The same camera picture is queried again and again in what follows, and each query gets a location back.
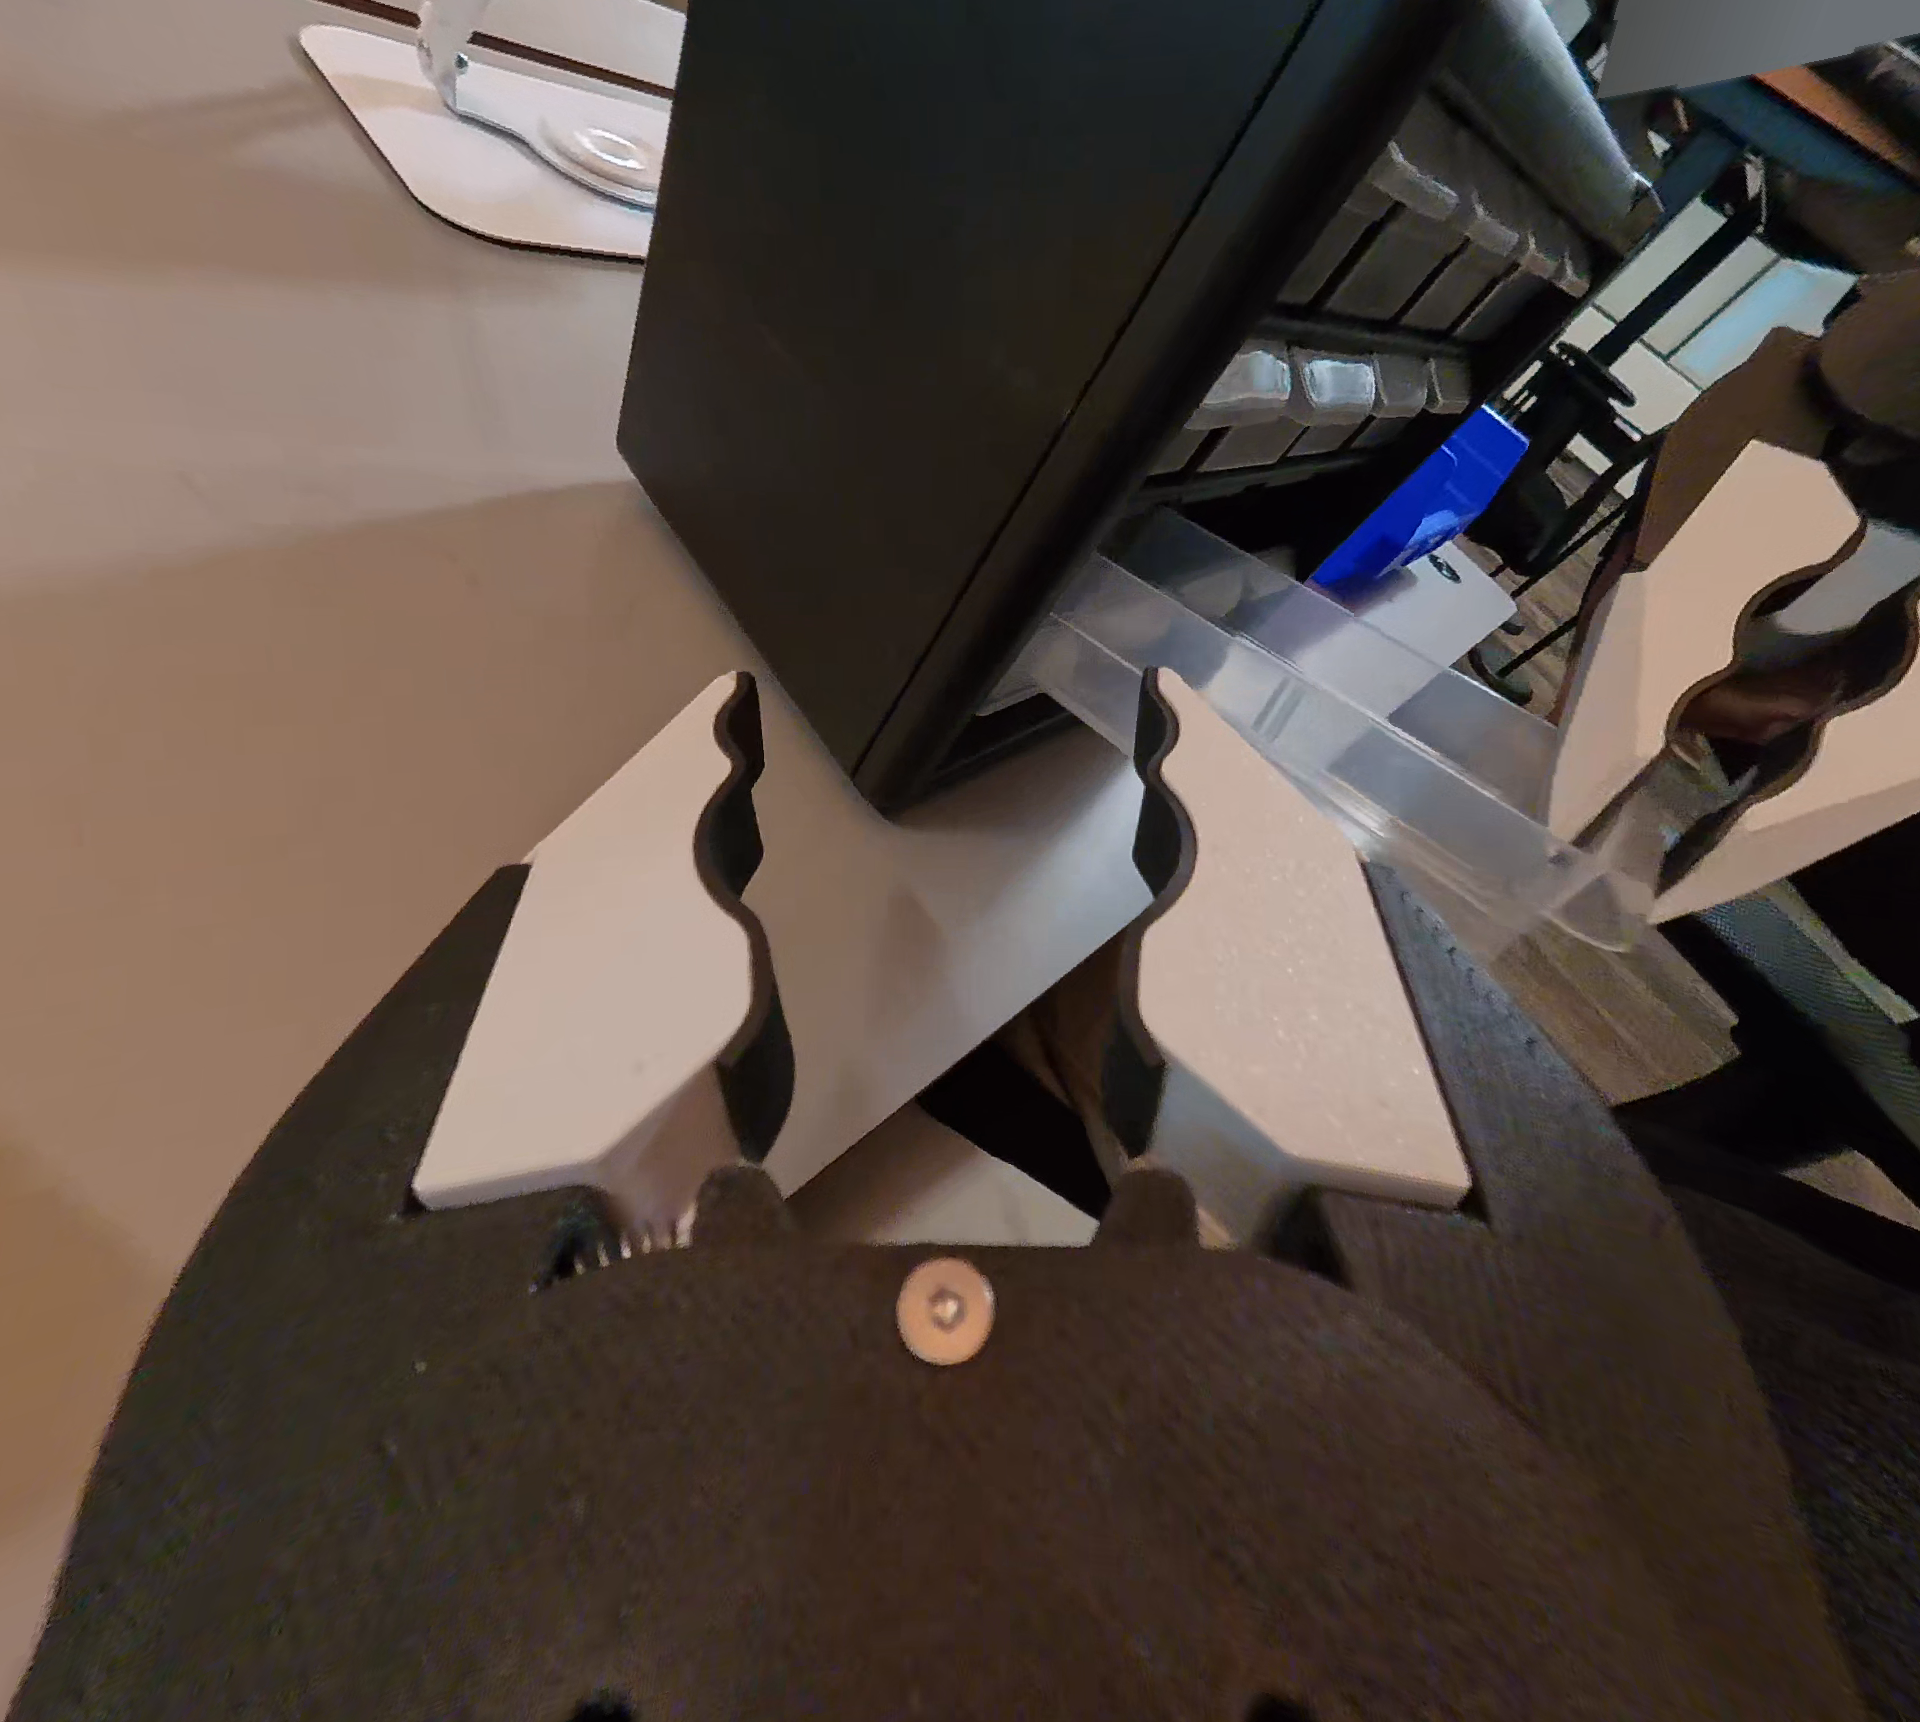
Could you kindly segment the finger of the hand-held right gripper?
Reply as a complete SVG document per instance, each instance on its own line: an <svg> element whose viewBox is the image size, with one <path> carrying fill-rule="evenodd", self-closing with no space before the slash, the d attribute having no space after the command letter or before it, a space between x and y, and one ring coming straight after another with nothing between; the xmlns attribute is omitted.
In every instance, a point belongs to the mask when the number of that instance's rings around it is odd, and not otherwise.
<svg viewBox="0 0 1920 1722"><path fill-rule="evenodd" d="M1752 439L1596 610L1561 719L1548 824L1586 835L1668 749L1693 694L1724 676L1777 584L1833 566L1861 512L1816 457Z"/></svg>
<svg viewBox="0 0 1920 1722"><path fill-rule="evenodd" d="M1668 854L1648 910L1655 924L1788 880L1916 814L1916 598L1880 604L1869 624L1901 631L1899 660L1873 690L1813 726L1787 774L1700 821Z"/></svg>

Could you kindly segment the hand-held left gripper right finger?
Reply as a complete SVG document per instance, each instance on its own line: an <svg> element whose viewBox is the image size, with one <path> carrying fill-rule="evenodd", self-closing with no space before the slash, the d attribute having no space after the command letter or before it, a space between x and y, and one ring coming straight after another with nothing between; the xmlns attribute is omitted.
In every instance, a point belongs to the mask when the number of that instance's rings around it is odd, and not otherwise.
<svg viewBox="0 0 1920 1722"><path fill-rule="evenodd" d="M1168 665L1140 678L1133 864L1100 1100L1233 1245L1314 1191L1453 1216L1474 1175L1367 864Z"/></svg>

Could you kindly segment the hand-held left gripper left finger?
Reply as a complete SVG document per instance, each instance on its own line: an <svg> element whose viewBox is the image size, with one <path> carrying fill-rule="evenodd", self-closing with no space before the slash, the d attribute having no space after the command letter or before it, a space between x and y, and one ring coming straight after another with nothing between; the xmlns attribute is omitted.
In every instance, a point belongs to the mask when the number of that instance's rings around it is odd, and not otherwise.
<svg viewBox="0 0 1920 1722"><path fill-rule="evenodd" d="M412 1197L562 1188L637 1247L684 1241L708 1177L762 1165L797 1052L767 930L756 678L715 678L522 862Z"/></svg>

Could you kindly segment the blue plastic bin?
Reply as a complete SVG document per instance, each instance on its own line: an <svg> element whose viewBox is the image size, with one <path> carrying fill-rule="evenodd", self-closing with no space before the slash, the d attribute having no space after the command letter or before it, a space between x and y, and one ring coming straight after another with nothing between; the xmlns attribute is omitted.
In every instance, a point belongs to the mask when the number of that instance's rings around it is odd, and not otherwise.
<svg viewBox="0 0 1920 1722"><path fill-rule="evenodd" d="M1448 545L1499 498L1528 437L1479 406L1307 573L1325 590L1368 585Z"/></svg>

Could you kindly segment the clear plastic drawer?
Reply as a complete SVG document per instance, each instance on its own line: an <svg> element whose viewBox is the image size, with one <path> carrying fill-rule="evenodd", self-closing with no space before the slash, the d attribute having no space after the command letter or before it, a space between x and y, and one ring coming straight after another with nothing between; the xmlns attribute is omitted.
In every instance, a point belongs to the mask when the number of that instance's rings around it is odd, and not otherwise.
<svg viewBox="0 0 1920 1722"><path fill-rule="evenodd" d="M1470 562L1428 556L1361 607L1155 509L1094 556L997 678L977 716L1054 701L1133 751L1140 678L1167 668L1470 939L1500 952L1548 925L1623 952L1652 873L1625 839L1550 814L1563 732L1460 672L1509 613Z"/></svg>

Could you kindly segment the black parts drawer cabinet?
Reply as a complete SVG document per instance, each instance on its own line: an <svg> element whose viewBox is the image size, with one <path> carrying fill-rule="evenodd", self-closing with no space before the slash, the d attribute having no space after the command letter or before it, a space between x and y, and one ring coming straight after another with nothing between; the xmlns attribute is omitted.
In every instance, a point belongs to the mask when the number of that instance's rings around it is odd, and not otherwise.
<svg viewBox="0 0 1920 1722"><path fill-rule="evenodd" d="M619 448L878 814L1060 726L978 711L1127 517L1313 556L1440 443L1150 476L1420 100L1591 286L1657 225L1540 0L689 2Z"/></svg>

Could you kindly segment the person's right forearm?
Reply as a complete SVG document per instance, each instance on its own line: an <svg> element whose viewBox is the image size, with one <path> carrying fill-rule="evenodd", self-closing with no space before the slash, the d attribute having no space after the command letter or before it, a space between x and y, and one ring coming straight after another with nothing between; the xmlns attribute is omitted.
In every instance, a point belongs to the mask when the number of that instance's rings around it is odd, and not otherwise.
<svg viewBox="0 0 1920 1722"><path fill-rule="evenodd" d="M1659 935L1731 1009L1734 1055L1623 1125L1916 1229L1918 820Z"/></svg>

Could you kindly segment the person's beige pants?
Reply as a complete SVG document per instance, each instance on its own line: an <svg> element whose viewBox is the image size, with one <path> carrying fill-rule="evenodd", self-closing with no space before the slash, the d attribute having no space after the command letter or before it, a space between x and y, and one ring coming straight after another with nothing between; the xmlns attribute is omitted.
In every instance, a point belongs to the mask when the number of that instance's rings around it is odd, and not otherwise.
<svg viewBox="0 0 1920 1722"><path fill-rule="evenodd" d="M1119 1184L1150 1153L1148 1074L1133 1039L1127 984L1133 946L1114 934L1056 977L1002 1030L1000 1043L1034 1082L1065 1104L1071 1175L1063 1188L1098 1223Z"/></svg>

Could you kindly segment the black tripod stand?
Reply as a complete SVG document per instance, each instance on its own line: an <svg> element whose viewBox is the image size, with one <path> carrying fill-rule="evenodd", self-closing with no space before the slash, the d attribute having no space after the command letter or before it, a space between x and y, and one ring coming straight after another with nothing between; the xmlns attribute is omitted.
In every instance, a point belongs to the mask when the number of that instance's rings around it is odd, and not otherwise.
<svg viewBox="0 0 1920 1722"><path fill-rule="evenodd" d="M1526 446L1468 537L1499 558L1500 573L1520 576L1511 594L1515 606L1596 535L1612 542L1639 517L1645 498L1635 490L1636 478L1667 430L1633 430L1623 419L1633 402L1633 390L1607 366L1559 344L1539 359L1525 391L1499 406ZM1598 449L1601 467L1573 498L1561 490L1553 465L1577 439Z"/></svg>

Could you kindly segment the rows of clear cabinet drawers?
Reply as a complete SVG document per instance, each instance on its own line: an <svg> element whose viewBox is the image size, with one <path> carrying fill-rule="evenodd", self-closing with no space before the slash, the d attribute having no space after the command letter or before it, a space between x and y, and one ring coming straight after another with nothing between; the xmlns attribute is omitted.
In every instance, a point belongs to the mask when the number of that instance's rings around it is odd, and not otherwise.
<svg viewBox="0 0 1920 1722"><path fill-rule="evenodd" d="M1269 470L1460 416L1470 353L1591 281L1577 225L1464 120L1418 100L1280 284L1271 316L1286 331L1237 347L1150 476Z"/></svg>

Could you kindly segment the white monitor stand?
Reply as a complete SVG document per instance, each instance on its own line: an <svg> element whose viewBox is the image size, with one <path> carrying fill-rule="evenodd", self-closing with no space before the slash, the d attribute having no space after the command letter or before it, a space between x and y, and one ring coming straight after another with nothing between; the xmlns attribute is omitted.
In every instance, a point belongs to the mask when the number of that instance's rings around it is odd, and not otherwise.
<svg viewBox="0 0 1920 1722"><path fill-rule="evenodd" d="M503 245L641 264L670 93L476 62L497 2L424 0L410 40L310 24L301 52L428 215Z"/></svg>

